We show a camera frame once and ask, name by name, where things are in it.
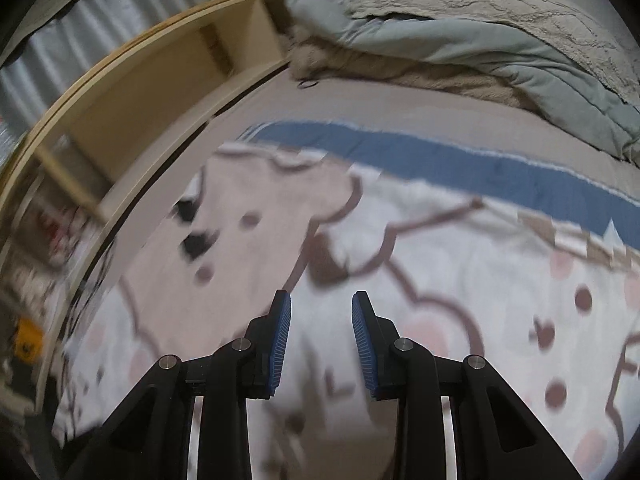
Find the grey window curtain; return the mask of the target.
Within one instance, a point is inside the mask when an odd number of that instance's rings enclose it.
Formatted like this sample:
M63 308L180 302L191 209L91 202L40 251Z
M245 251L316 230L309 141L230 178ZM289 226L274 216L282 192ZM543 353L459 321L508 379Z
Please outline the grey window curtain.
M19 138L89 68L151 26L207 0L75 0L1 66L1 131Z

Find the wooden bedside shelf unit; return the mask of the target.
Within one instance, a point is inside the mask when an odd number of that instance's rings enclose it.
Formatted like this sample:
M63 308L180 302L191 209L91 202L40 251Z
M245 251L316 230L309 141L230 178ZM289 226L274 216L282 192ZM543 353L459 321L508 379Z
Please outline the wooden bedside shelf unit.
M110 236L225 106L288 62L285 0L210 0L107 55L36 123L1 174L1 304L16 374L1 407L43 407L56 345Z

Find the cartoon bear blue blanket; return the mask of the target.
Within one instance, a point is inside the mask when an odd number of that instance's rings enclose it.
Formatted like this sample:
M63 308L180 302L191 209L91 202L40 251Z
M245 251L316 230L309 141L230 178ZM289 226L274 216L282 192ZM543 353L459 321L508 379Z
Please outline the cartoon bear blue blanket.
M363 383L350 320L375 312L435 356L480 354L580 475L639 425L639 204L557 166L325 122L267 122L181 179L68 342L53 432L98 426L166 353L206 356L277 289L280 386L253 401L258 479L386 479L395 408Z

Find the beige fuzzy blanket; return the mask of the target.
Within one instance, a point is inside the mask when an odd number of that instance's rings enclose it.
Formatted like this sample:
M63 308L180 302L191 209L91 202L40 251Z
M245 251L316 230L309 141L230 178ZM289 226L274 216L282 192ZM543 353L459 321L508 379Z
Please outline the beige fuzzy blanket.
M427 62L349 50L294 25L288 32L290 70L297 80L329 77L365 79L466 96L494 102L536 115L538 106L504 79L483 74L472 67L434 65Z

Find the beige quilted pillow left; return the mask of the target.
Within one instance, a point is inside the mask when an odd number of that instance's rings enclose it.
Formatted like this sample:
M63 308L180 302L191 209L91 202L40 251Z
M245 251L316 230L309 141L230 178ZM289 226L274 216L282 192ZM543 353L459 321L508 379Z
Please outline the beige quilted pillow left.
M354 18L407 14L521 29L564 54L625 103L639 104L632 56L596 18L568 0L346 0Z

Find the grey-blue duvet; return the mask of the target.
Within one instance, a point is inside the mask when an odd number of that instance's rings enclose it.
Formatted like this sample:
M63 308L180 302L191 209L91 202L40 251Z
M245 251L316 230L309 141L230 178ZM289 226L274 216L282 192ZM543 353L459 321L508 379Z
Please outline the grey-blue duvet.
M335 47L431 65L457 65L521 91L572 136L639 161L639 109L545 42L511 26L457 18L352 18L346 0L285 0L295 24Z

